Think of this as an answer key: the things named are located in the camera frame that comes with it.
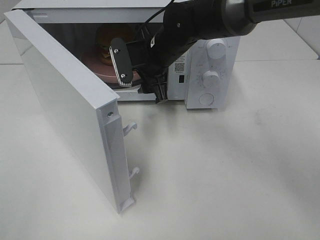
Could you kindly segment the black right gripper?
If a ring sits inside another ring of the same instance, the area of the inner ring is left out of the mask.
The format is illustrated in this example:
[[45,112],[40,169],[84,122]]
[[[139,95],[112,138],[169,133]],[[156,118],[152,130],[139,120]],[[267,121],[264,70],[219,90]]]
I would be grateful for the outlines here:
[[126,44],[131,65],[141,79],[141,93],[154,94],[155,102],[168,100],[168,67],[175,61],[175,42],[148,37]]

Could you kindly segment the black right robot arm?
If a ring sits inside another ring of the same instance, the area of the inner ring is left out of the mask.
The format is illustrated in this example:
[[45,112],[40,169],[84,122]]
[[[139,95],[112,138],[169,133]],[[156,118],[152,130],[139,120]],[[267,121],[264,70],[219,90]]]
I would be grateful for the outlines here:
[[153,18],[163,14],[161,28],[154,35],[126,44],[128,54],[119,83],[130,85],[136,70],[155,101],[166,101],[165,70],[198,40],[245,36],[260,22],[319,13],[318,0],[172,0],[137,30],[141,35]]

